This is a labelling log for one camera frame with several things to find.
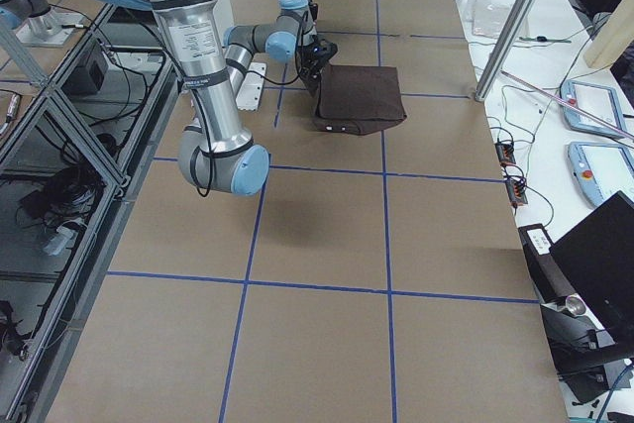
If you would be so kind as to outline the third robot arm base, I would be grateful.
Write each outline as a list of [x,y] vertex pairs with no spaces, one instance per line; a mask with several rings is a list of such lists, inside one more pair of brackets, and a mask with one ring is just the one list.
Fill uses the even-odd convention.
[[1,0],[1,22],[29,47],[61,47],[84,27],[81,13],[64,13],[48,0]]

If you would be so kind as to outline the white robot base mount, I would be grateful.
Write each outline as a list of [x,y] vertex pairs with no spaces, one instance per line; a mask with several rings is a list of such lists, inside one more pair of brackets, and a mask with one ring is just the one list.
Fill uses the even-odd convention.
[[264,77],[266,64],[264,62],[252,62],[247,75],[237,93],[237,107],[241,111],[257,111],[261,105],[264,91]]

